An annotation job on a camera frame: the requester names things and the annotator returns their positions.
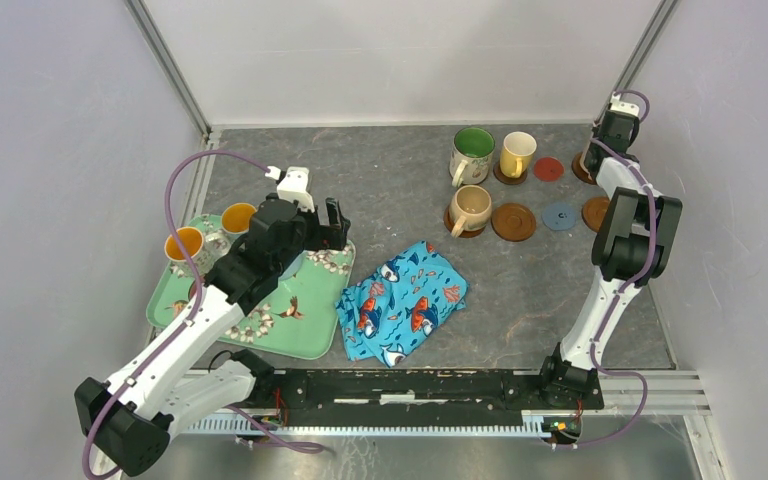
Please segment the red round coaster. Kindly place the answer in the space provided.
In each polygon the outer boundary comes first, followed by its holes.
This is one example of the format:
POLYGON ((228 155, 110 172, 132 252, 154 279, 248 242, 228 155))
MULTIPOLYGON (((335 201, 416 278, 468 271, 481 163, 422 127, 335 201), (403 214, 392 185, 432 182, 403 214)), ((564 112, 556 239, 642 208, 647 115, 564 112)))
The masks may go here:
POLYGON ((555 182, 564 175, 565 167, 555 157, 542 157, 534 164, 533 173, 542 182, 555 182))

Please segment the yellow mug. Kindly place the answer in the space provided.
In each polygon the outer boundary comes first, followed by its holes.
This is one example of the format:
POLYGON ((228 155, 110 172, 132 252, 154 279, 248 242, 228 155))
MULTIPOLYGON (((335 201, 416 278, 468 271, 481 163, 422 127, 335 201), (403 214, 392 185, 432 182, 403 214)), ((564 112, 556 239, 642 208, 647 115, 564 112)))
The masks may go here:
POLYGON ((524 180, 527 169, 537 150, 537 140, 529 133, 516 131, 503 140, 499 171, 509 181, 524 180))

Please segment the blue round coaster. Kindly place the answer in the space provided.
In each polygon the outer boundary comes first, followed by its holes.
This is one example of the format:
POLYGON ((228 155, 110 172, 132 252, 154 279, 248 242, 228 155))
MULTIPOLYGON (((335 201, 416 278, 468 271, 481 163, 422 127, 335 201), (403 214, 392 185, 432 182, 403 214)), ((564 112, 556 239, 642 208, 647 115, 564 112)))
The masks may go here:
POLYGON ((543 224, 552 231, 567 231, 576 224, 577 214, 572 206, 565 202, 556 202, 546 206, 541 212, 543 224))

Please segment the dark brown round coaster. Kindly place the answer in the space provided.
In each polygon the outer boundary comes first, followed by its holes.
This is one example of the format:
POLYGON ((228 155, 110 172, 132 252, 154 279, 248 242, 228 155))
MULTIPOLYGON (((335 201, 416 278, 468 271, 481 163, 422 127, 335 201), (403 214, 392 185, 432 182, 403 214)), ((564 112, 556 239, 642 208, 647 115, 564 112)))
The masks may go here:
POLYGON ((499 182, 505 185, 520 185, 526 181, 528 171, 524 170, 523 173, 518 177, 509 177, 503 173, 500 163, 496 162, 493 168, 493 175, 499 182))

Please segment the beige mug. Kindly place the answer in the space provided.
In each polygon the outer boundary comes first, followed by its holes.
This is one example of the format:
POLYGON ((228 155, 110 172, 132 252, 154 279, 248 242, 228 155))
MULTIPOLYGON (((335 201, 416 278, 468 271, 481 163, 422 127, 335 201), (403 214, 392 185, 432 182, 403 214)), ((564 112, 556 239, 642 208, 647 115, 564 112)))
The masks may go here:
POLYGON ((486 228, 492 215, 492 198, 477 185, 465 185, 454 194, 448 210, 450 235, 455 238, 474 237, 486 228))

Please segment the green inside floral mug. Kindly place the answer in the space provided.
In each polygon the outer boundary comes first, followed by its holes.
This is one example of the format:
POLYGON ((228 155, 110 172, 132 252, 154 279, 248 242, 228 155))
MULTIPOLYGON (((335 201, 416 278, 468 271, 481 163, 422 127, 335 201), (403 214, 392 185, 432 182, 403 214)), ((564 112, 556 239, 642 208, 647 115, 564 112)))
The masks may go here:
POLYGON ((460 129, 453 138, 449 161, 451 185, 459 188, 463 185, 481 184, 487 177, 495 139, 480 127, 460 129))

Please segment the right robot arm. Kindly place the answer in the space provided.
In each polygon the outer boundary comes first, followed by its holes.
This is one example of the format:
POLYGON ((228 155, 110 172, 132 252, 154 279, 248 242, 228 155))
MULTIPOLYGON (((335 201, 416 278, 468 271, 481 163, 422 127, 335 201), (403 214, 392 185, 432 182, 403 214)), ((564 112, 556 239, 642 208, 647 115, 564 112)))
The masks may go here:
POLYGON ((581 156, 609 204, 591 251, 590 292, 540 371, 538 396, 551 408, 595 394, 607 340, 633 298, 663 273, 671 254, 683 204, 659 192, 628 153, 640 126, 638 114, 607 108, 581 156))

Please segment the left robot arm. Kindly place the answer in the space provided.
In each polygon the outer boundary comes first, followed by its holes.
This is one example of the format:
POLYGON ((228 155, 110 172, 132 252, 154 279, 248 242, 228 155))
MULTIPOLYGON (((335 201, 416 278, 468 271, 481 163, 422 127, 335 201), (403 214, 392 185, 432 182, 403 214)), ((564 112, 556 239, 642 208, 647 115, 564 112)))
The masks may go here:
POLYGON ((347 244, 349 220, 338 200, 326 200, 327 224, 298 201, 270 194, 211 270, 197 274, 196 295, 173 322, 127 365, 100 381, 86 378, 74 396, 86 440, 82 468, 89 479, 92 452, 136 476, 151 468, 172 440, 214 412, 244 401, 266 405, 273 379, 232 360, 211 374, 180 381, 219 337, 237 325, 279 285, 281 275, 305 251, 338 250, 347 244))

